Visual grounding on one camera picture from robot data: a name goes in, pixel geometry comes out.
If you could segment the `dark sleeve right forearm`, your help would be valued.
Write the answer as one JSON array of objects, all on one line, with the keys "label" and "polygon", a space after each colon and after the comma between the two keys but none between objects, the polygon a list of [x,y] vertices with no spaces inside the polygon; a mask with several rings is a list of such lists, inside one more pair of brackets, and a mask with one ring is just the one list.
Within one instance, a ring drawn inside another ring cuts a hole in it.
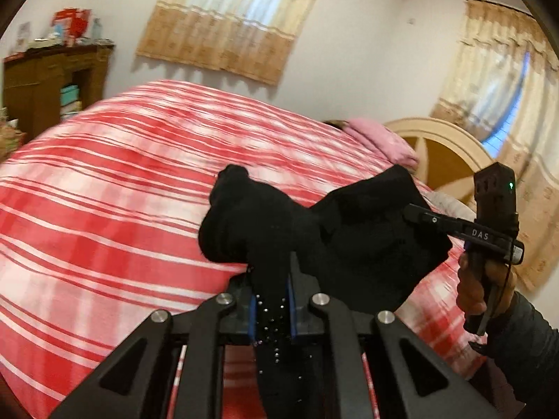
[{"label": "dark sleeve right forearm", "polygon": [[472,348],[488,356],[524,404],[521,418],[558,416],[558,331],[521,293],[487,325],[487,343]]}]

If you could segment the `person right hand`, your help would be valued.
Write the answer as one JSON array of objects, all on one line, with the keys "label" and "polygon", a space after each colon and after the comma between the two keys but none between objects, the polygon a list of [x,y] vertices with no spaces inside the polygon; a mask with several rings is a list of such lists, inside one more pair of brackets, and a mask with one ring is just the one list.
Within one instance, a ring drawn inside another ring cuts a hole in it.
[{"label": "person right hand", "polygon": [[[488,261],[485,265],[485,275],[490,279],[493,287],[498,288],[498,297],[501,298],[495,308],[495,317],[499,316],[511,307],[515,296],[517,275],[513,269]],[[487,309],[484,300],[484,288],[481,281],[475,277],[475,271],[469,267],[468,254],[463,252],[459,258],[459,284],[457,287],[457,306],[466,317],[480,315]]]}]

